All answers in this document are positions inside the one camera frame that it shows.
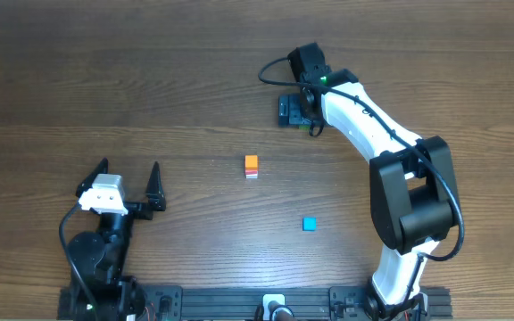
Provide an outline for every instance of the robotic arm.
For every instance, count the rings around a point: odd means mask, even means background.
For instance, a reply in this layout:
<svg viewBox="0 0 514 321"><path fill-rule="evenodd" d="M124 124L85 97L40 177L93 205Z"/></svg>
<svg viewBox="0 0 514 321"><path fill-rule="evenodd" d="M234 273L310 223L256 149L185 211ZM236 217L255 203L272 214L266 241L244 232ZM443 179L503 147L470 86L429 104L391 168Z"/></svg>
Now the robotic arm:
<svg viewBox="0 0 514 321"><path fill-rule="evenodd" d="M421 254L430 254L458 222L436 177L422 166L414 152L393 139L389 130L426 155L457 198L447 143L438 136L423 140L393 121L368 97L350 71L333 72L325 64L324 54L316 43L296 48L287 59L295 80L313 86L301 88L299 108L295 108L298 103L294 97L281 97L279 125L295 125L296 121L314 128L320 123L319 132L325 124L333 126L369 163L371 216L384 246L378 269L369 282L364 310L378 320L423 304L419 279L427 259ZM355 97L369 108L340 93L322 90L323 87ZM406 180L414 177L425 178L426 184L409 190Z"/></svg>

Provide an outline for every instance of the blue cube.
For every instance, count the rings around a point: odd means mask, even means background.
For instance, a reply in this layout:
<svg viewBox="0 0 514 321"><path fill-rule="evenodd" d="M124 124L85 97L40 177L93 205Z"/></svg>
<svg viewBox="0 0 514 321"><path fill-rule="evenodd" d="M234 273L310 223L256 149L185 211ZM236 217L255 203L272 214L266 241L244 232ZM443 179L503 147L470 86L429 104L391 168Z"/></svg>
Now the blue cube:
<svg viewBox="0 0 514 321"><path fill-rule="evenodd" d="M317 229L317 218L303 218L303 231L314 231Z"/></svg>

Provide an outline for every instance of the orange block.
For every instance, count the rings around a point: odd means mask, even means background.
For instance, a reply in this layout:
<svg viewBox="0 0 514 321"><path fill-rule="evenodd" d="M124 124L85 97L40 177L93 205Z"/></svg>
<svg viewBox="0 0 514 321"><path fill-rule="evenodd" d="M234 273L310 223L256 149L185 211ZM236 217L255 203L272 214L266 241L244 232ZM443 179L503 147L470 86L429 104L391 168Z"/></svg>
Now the orange block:
<svg viewBox="0 0 514 321"><path fill-rule="evenodd" d="M245 171L259 170L259 158L257 155L245 155Z"/></svg>

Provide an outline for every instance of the wood grain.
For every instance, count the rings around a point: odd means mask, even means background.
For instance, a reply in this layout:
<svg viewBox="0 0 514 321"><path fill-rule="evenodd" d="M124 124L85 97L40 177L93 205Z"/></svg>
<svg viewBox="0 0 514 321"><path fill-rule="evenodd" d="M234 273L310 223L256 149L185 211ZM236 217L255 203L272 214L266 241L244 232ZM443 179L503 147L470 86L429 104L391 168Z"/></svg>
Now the wood grain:
<svg viewBox="0 0 514 321"><path fill-rule="evenodd" d="M456 317L514 318L514 1L478 0L0 0L0 318L55 317L58 224L102 157L132 199L162 165L168 210L137 222L128 256L142 283L363 284L381 247L368 165L335 130L277 128L293 89L256 77L311 41L450 144L466 242L422 284L449 287ZM78 214L69 236L96 223Z"/></svg>

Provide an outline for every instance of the table top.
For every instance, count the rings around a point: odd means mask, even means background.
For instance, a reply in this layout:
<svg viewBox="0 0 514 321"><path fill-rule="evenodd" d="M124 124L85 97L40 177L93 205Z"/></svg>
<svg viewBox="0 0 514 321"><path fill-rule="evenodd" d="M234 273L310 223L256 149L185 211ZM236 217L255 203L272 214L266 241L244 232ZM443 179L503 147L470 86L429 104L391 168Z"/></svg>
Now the table top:
<svg viewBox="0 0 514 321"><path fill-rule="evenodd" d="M168 209L135 224L126 266L142 284L364 284L382 246L367 163L335 129L278 128L295 90L257 79L312 41L451 147L466 240L421 284L451 289L456 317L514 318L514 2L424 0L0 0L0 317L55 317L59 222L103 157L134 200L161 163ZM96 226L76 214L68 237Z"/></svg>

